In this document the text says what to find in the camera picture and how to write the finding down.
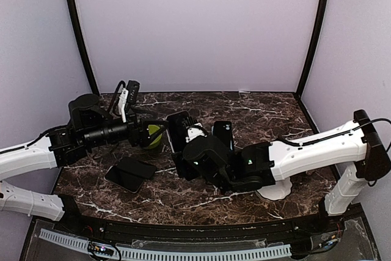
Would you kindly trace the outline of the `dark screen phone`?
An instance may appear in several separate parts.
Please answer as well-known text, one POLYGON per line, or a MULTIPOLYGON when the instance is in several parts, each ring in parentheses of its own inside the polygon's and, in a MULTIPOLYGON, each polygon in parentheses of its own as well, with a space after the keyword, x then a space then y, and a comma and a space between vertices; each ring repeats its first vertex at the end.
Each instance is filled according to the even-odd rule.
POLYGON ((117 166, 111 166, 104 179, 131 193, 137 193, 145 181, 143 178, 125 172, 117 166))

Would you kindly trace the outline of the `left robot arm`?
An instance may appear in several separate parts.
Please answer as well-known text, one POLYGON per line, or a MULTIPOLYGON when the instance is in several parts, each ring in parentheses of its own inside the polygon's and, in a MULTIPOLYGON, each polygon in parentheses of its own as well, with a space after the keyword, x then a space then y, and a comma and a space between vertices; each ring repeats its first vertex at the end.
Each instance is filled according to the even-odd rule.
POLYGON ((50 128, 31 142, 1 150, 1 210, 39 216, 62 224, 73 234, 86 229, 71 196, 41 194, 18 188, 7 179, 41 169, 69 166, 85 158, 95 147, 128 141, 148 147, 168 127, 165 120, 138 119, 132 110, 113 116, 95 94, 69 102, 70 121, 50 128))

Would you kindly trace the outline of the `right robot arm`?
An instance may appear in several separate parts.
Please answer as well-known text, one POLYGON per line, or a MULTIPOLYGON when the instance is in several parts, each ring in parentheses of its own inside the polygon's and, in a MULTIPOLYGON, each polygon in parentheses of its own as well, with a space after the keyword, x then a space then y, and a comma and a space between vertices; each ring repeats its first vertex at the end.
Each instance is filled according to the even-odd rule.
POLYGON ((278 138, 236 150, 232 124, 217 121, 210 131, 181 111, 167 116, 167 137, 178 176, 198 177, 222 193, 256 192, 269 200, 286 198, 290 178, 296 174, 346 163, 346 169, 331 192, 319 204, 312 228, 324 233, 344 214, 364 186, 390 172, 388 148, 374 122, 364 110, 353 120, 332 130, 287 140, 278 138))

